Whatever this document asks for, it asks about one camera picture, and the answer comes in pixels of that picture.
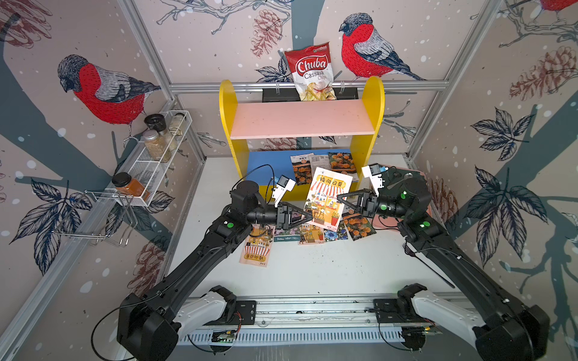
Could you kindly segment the purple flower seed bag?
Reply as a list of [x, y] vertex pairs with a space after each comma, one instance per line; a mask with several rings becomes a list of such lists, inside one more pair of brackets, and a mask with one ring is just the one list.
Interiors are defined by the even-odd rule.
[[300, 242], [301, 232], [298, 228], [291, 230], [276, 230], [273, 234], [274, 242]]

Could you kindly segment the striped shop seed bag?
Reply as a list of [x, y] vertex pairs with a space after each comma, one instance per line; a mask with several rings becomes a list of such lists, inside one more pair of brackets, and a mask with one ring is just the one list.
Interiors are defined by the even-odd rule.
[[304, 224], [299, 227], [299, 245], [321, 245], [325, 243], [325, 232], [321, 227]]

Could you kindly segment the orange marigold seed bag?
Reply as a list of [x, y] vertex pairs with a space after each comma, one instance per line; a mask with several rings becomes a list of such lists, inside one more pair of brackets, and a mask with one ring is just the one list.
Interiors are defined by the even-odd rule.
[[376, 234], [371, 222], [359, 213], [344, 214], [343, 223], [354, 242]]

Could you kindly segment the pink shop seed bag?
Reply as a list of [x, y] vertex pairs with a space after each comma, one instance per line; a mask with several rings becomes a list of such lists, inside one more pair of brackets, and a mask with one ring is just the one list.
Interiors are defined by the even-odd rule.
[[253, 228], [242, 244], [239, 262], [245, 265], [267, 267], [272, 250], [274, 229]]
[[350, 191], [353, 177], [317, 167], [306, 197], [305, 211], [312, 215], [309, 224], [337, 231], [345, 205], [337, 197]]

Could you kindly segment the blue flower seed bag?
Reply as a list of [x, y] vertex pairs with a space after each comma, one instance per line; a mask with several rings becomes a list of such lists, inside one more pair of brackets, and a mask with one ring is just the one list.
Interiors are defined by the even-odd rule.
[[326, 242], [344, 241], [349, 239], [346, 228], [340, 228], [336, 231], [324, 230], [324, 239]]

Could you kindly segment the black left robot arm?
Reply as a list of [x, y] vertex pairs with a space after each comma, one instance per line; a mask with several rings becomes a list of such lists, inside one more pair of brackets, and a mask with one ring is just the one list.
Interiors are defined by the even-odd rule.
[[137, 360], [168, 359], [180, 338], [207, 323], [242, 325], [236, 296], [225, 287], [213, 287], [191, 304], [186, 300], [250, 236], [255, 225], [291, 230], [312, 220], [310, 213], [281, 199], [267, 204], [251, 180], [239, 182], [230, 198], [200, 244], [176, 269], [147, 293], [131, 293], [121, 303], [117, 342]]

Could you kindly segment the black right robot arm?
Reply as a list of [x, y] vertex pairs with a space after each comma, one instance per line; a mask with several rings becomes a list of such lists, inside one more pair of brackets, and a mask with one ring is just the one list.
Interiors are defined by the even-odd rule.
[[538, 360], [546, 355], [550, 319], [537, 305], [528, 307], [504, 290], [456, 245], [427, 213], [431, 194], [416, 171], [400, 174], [364, 169], [371, 189], [339, 195], [338, 200], [366, 218], [397, 219], [406, 243], [432, 261], [471, 302], [469, 312], [439, 298], [421, 284], [397, 293], [401, 315], [431, 320], [459, 336], [484, 360]]

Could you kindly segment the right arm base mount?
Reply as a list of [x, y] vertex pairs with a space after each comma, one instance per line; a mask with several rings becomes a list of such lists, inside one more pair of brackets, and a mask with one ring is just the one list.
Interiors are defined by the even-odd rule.
[[373, 312], [378, 323], [429, 323], [434, 322], [421, 317], [412, 303], [415, 295], [426, 291], [427, 287], [421, 284], [406, 285], [397, 292], [396, 298], [374, 299]]

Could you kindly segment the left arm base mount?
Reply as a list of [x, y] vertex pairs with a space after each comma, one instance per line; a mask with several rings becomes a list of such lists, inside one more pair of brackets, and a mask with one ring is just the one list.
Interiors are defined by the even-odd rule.
[[221, 325], [254, 325], [257, 314], [257, 302], [255, 300], [238, 300], [238, 297], [221, 285], [212, 287], [211, 293], [216, 293], [224, 299], [224, 310], [219, 318], [204, 323], [204, 326]]

